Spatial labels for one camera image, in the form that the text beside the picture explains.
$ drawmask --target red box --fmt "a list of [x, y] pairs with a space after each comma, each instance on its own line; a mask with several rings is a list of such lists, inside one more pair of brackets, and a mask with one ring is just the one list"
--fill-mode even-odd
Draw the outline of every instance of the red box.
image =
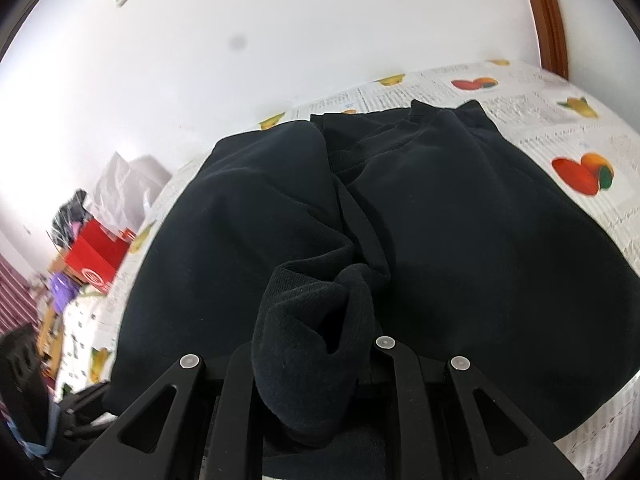
[[80, 231], [78, 240], [65, 256], [65, 262], [106, 294], [128, 249], [128, 243], [92, 219]]

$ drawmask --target bedsheet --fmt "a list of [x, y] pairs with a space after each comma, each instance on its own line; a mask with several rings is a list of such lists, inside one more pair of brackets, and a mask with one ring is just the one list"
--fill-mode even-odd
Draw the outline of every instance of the bedsheet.
[[[311, 114], [406, 107], [412, 99], [439, 107], [457, 107], [476, 99], [503, 136], [591, 215], [640, 272], [640, 137], [592, 96], [526, 63], [491, 60], [397, 74], [282, 111], [256, 129], [305, 120]], [[95, 342], [100, 348], [95, 344], [92, 348], [102, 351], [104, 357], [101, 379], [110, 376], [122, 314], [140, 264], [152, 250], [163, 219], [208, 155], [192, 160], [164, 188], [110, 292], [95, 309], [94, 332], [89, 337], [100, 338]], [[589, 420], [556, 443], [586, 479], [604, 480], [638, 434], [639, 378], [640, 372]]]

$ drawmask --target purple object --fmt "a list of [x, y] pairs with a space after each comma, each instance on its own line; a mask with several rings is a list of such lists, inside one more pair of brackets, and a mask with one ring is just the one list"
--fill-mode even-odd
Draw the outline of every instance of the purple object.
[[74, 240], [78, 240], [78, 234], [82, 226], [82, 222], [71, 222], [71, 232], [74, 236]]
[[63, 272], [54, 272], [49, 279], [49, 289], [53, 296], [53, 309], [62, 314], [65, 307], [78, 295], [80, 285]]

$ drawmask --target striped fabric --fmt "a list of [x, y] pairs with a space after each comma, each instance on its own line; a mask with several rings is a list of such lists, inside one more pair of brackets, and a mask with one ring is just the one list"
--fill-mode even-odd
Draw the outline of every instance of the striped fabric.
[[0, 256], [0, 334], [25, 323], [38, 327], [36, 304], [27, 280]]

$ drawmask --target white plastic sheet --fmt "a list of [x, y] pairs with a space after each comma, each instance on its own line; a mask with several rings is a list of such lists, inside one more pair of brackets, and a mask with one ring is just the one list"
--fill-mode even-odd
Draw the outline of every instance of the white plastic sheet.
[[131, 240], [165, 182], [157, 182], [114, 153], [84, 208], [109, 231]]

